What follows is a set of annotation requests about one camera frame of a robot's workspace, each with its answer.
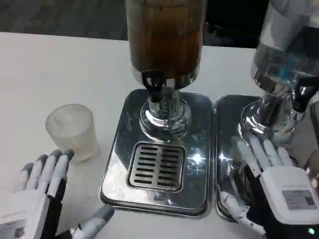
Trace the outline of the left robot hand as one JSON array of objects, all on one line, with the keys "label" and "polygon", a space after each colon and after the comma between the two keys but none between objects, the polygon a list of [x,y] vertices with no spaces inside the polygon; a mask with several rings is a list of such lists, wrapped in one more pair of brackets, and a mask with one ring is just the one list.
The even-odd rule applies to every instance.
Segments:
[{"label": "left robot hand", "polygon": [[115,213],[108,204],[76,228],[57,232],[73,157],[72,149],[56,149],[22,168],[13,192],[0,197],[2,239],[93,239],[104,228]]}]

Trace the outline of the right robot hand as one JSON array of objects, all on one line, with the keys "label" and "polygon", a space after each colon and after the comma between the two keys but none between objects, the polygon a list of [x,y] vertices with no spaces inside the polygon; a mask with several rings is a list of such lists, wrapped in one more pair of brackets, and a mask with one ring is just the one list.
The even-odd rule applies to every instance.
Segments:
[{"label": "right robot hand", "polygon": [[261,239],[317,239],[319,196],[286,149],[252,134],[233,137],[232,146],[244,179],[231,172],[234,192],[219,191],[232,219]]}]

